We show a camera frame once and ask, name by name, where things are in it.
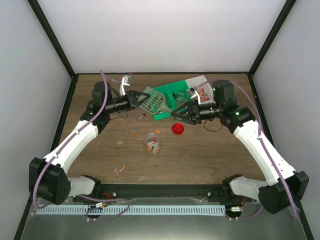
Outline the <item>green slotted scoop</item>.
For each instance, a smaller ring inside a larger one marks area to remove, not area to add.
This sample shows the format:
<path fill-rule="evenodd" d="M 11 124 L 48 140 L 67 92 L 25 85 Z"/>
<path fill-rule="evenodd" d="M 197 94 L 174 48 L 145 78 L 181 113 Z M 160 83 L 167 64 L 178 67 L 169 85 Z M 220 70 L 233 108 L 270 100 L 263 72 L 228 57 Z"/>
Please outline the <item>green slotted scoop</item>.
<path fill-rule="evenodd" d="M 162 93 L 149 86 L 147 86 L 143 92 L 150 95 L 148 100 L 140 106 L 146 112 L 155 115 L 161 111 L 168 114 L 173 111 L 166 105 L 166 97 Z"/>

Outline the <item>green double candy bin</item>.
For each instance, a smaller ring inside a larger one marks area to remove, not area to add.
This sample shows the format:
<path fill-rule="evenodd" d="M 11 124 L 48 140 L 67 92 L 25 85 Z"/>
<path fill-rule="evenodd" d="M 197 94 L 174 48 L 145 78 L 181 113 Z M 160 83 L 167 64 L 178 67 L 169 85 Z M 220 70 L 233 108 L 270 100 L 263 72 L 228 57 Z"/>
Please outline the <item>green double candy bin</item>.
<path fill-rule="evenodd" d="M 154 89 L 165 96 L 165 104 L 167 107 L 172 110 L 176 110 L 181 105 L 191 100 L 187 90 L 199 85 L 200 83 L 201 82 L 195 78 L 189 78 L 157 86 L 154 87 Z"/>

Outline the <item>white candy bin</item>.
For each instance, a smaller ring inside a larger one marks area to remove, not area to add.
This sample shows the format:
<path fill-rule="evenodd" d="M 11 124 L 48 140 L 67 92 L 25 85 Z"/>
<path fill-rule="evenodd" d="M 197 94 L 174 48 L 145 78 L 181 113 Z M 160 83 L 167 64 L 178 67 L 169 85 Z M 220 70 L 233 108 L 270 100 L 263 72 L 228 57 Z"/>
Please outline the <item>white candy bin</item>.
<path fill-rule="evenodd" d="M 188 89 L 195 88 L 200 95 L 201 104 L 214 103 L 214 93 L 204 75 L 188 78 L 185 80 Z"/>

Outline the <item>clear plastic jar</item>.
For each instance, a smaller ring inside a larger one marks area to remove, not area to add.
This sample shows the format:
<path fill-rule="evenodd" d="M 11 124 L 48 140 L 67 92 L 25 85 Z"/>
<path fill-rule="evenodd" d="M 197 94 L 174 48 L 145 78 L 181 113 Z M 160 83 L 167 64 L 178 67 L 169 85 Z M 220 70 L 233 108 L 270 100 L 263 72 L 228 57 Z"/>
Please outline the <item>clear plastic jar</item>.
<path fill-rule="evenodd" d="M 150 132 L 145 137 L 145 149 L 149 155 L 157 155 L 160 152 L 160 140 L 156 133 Z"/>

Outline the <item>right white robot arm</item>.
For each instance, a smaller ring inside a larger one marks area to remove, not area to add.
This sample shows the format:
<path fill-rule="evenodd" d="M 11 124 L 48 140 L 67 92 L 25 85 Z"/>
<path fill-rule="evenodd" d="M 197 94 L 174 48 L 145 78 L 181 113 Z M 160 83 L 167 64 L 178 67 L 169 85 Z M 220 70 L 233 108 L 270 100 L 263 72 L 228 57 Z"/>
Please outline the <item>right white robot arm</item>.
<path fill-rule="evenodd" d="M 223 198 L 229 202 L 239 196 L 260 202 L 271 214 L 287 207 L 292 209 L 292 217 L 297 217 L 296 203 L 301 200 L 309 183 L 304 171 L 297 172 L 275 149 L 262 130 L 262 120 L 258 113 L 237 103 L 235 87 L 239 85 L 226 79 L 214 80 L 210 84 L 213 91 L 212 103 L 188 101 L 171 112 L 171 116 L 190 125 L 219 119 L 246 147 L 265 180 L 246 178 L 235 174 L 226 178 L 222 185 Z"/>

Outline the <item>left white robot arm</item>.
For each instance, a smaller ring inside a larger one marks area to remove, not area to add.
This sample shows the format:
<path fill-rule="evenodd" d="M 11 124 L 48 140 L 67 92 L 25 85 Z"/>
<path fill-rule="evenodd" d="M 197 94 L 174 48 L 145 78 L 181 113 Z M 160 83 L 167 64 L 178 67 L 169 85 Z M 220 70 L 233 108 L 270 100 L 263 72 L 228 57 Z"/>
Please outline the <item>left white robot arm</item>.
<path fill-rule="evenodd" d="M 113 97 L 110 84 L 100 81 L 94 85 L 92 99 L 71 133 L 53 151 L 43 158 L 35 157 L 29 164 L 29 191 L 37 209 L 37 199 L 60 205 L 67 198 L 85 195 L 91 202 L 97 202 L 102 189 L 99 180 L 83 175 L 68 177 L 67 173 L 78 155 L 95 139 L 110 122 L 110 115 L 130 111 L 150 99 L 148 93 L 129 90 Z"/>

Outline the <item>red jar lid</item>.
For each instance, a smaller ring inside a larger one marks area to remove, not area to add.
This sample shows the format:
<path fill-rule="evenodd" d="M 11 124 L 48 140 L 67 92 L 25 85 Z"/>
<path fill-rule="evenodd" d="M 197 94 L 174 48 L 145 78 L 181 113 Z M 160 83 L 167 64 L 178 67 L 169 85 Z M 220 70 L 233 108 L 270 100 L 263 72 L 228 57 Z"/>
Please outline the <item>red jar lid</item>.
<path fill-rule="evenodd" d="M 175 123 L 172 125 L 171 130 L 175 135 L 181 135 L 185 128 L 181 123 Z"/>

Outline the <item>light blue slotted strip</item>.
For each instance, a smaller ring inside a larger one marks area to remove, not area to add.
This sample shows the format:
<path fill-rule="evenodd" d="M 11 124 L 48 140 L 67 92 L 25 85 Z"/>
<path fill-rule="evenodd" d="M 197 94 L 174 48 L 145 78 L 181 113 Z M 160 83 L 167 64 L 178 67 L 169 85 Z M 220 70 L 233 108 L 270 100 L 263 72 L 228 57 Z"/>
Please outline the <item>light blue slotted strip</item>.
<path fill-rule="evenodd" d="M 106 215 L 114 216 L 123 212 L 128 216 L 224 216 L 224 205 L 109 205 L 104 209 L 89 210 L 88 205 L 51 205 L 36 211 L 37 215 Z"/>

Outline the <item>spilled candy near rail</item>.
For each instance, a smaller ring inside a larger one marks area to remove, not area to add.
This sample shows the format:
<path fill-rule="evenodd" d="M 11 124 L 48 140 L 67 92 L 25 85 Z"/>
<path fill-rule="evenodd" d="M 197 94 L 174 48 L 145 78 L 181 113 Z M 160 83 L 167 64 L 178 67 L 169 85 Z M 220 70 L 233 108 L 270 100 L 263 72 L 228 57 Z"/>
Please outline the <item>spilled candy near rail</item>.
<path fill-rule="evenodd" d="M 142 177 L 138 180 L 138 182 L 143 182 L 143 181 L 145 181 L 145 179 L 146 179 L 146 177 L 145 177 L 145 176 L 142 176 Z"/>

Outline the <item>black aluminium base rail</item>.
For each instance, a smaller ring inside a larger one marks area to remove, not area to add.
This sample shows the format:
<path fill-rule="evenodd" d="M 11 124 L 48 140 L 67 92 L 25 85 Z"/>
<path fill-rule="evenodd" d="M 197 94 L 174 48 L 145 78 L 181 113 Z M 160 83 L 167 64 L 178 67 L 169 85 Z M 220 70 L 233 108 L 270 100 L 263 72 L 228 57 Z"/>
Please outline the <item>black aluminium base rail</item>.
<path fill-rule="evenodd" d="M 52 204 L 60 205 L 67 198 L 75 198 L 76 202 L 94 202 L 106 199 L 135 198 L 207 198 L 212 202 L 237 202 L 240 197 L 256 199 L 267 205 L 289 205 L 289 197 L 284 185 L 279 182 L 273 186 L 253 186 L 257 192 L 249 193 L 250 187 L 244 187 L 239 178 L 233 181 L 224 180 L 222 184 L 182 185 L 182 184 L 102 184 L 97 182 L 90 194 L 71 193 L 71 184 L 61 187 L 48 187 L 40 184 L 36 197 Z"/>

